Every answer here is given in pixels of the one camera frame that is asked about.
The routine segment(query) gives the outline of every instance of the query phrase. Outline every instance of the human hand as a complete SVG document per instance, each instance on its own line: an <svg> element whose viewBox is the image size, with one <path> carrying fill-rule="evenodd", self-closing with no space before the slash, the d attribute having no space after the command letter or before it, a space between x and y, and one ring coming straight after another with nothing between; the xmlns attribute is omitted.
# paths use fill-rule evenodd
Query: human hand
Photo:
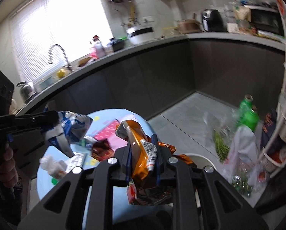
<svg viewBox="0 0 286 230"><path fill-rule="evenodd" d="M0 181L7 188L13 188L18 182L18 174L15 169L15 161L13 159L13 150L7 147L3 155L5 162L0 166Z"/></svg>

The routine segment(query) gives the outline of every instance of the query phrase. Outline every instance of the spring faucet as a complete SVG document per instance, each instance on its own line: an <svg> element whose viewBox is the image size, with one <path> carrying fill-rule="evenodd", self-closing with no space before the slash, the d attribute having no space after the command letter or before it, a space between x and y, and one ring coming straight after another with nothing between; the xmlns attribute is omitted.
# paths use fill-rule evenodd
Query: spring faucet
<svg viewBox="0 0 286 230"><path fill-rule="evenodd" d="M64 58L65 58L65 60L66 60L66 62L67 62L67 66L63 66L63 67L66 67L67 69L69 69L71 72L73 71L72 70L72 66L71 66L71 64L69 63L69 61L68 61L68 58L66 57L66 54L65 54L65 51L64 51L64 48L63 47L61 47L59 44L54 44L54 45L52 45L50 48L49 48L49 64L51 65L53 62L52 62L52 49L54 48L54 47L60 47L61 48L61 50L62 50L62 53L63 53L63 55L64 55Z"/></svg>

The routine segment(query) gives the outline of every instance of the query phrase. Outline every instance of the silver screw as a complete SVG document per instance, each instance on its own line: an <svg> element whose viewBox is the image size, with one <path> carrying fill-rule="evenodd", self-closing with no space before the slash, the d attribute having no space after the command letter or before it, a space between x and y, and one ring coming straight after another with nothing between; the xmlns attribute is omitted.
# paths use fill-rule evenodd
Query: silver screw
<svg viewBox="0 0 286 230"><path fill-rule="evenodd" d="M214 168L212 166L206 166L205 167L205 172L206 173L212 173L214 171Z"/></svg>
<svg viewBox="0 0 286 230"><path fill-rule="evenodd" d="M168 162L169 163L176 163L176 162L178 162L178 159L177 159L177 157L170 157L169 159L168 159Z"/></svg>
<svg viewBox="0 0 286 230"><path fill-rule="evenodd" d="M117 159L115 157L111 157L108 159L108 163L115 164L115 163L117 163Z"/></svg>
<svg viewBox="0 0 286 230"><path fill-rule="evenodd" d="M77 167L73 168L72 171L74 174L79 174L82 171L82 168L77 166Z"/></svg>

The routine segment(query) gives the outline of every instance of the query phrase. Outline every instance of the round table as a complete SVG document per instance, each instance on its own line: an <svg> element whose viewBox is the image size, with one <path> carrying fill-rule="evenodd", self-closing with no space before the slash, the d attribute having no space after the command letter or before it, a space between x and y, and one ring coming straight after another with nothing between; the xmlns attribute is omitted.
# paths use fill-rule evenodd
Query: round table
<svg viewBox="0 0 286 230"><path fill-rule="evenodd" d="M93 136L100 130L102 130L108 123L113 120L121 120L125 116L133 114L137 121L140 123L146 135L151 136L154 134L153 129L150 125L139 115L128 111L126 109L107 109L102 111L97 111L89 114L89 116L93 119L93 122L87 131L86 135ZM71 145L71 148L74 152L80 153L90 153L86 148ZM45 155L52 155L55 160L63 160L66 161L68 157L63 154L61 151L56 149L54 146L49 146L46 150ZM87 155L85 159L85 163L83 165L83 169L89 169L92 167L96 167L99 164L99 161L92 158L90 155ZM37 191L39 198L42 199L52 188L54 185L51 183L51 176L48 175L47 171L41 169L39 167L37 174ZM87 198L87 205L90 198L91 188ZM165 210L166 205L163 206L136 206L129 205L128 199L126 195L126 188L123 187L113 187L113 224L134 219L137 217L141 217L147 214L153 214L159 210ZM83 220L83 229L85 229L85 223L87 218L87 210L85 210L84 220Z"/></svg>

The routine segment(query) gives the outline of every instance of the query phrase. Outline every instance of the green beans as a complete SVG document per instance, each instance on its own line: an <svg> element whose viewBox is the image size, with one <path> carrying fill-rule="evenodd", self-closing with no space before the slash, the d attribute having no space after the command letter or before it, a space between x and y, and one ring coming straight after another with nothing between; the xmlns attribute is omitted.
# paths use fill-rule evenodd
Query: green beans
<svg viewBox="0 0 286 230"><path fill-rule="evenodd" d="M214 131L213 134L213 141L217 156L219 157L220 162L223 163L228 156L230 148L224 144L222 137L216 131Z"/></svg>

